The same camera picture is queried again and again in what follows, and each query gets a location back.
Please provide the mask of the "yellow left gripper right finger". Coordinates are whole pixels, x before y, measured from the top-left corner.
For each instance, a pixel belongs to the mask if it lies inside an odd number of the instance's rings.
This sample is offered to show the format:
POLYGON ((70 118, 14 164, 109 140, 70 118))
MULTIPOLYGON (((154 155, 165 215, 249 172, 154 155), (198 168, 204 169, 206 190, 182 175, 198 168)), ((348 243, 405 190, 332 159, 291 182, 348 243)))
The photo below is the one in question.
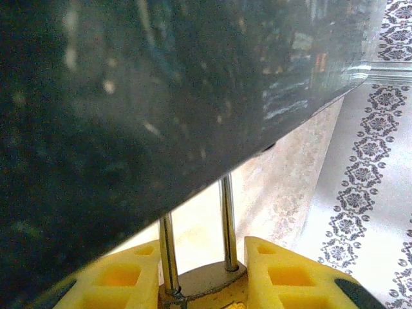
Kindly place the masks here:
POLYGON ((344 272, 254 236, 244 249, 248 309, 387 309, 344 272))

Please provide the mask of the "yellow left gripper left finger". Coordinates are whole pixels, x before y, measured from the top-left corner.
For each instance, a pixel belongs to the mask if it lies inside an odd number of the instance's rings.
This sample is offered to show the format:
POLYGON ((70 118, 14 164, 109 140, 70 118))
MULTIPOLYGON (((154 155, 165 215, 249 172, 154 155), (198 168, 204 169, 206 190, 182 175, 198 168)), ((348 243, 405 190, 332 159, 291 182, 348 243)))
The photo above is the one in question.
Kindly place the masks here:
POLYGON ((159 241, 99 258, 30 309, 158 309, 159 241))

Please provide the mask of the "brass padlock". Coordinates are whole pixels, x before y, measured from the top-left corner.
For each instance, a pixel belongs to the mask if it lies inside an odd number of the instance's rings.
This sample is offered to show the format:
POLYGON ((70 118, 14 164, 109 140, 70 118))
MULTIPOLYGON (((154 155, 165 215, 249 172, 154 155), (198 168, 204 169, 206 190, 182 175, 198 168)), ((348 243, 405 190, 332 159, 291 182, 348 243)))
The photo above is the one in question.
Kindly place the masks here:
POLYGON ((231 174, 219 180, 224 260, 179 275, 171 214, 159 219, 160 253, 164 284, 159 288, 161 309, 189 309, 196 301, 216 299, 244 278, 247 268, 238 261, 231 174))

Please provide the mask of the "starry night painted box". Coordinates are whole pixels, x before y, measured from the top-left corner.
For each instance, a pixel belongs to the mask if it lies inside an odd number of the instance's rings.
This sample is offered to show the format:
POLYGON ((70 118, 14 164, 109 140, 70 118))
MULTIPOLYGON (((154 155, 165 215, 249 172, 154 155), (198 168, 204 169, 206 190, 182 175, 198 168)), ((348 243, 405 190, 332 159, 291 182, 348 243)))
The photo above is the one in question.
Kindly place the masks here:
POLYGON ((359 85, 387 0, 0 0, 0 309, 359 85))

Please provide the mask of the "aluminium side rail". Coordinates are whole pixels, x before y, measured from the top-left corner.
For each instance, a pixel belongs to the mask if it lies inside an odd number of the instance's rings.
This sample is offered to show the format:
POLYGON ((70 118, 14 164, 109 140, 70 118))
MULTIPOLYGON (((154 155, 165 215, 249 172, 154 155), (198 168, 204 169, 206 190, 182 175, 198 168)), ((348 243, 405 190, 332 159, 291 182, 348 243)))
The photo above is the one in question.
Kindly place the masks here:
POLYGON ((363 61, 346 70, 365 84, 412 86, 412 62, 363 61))

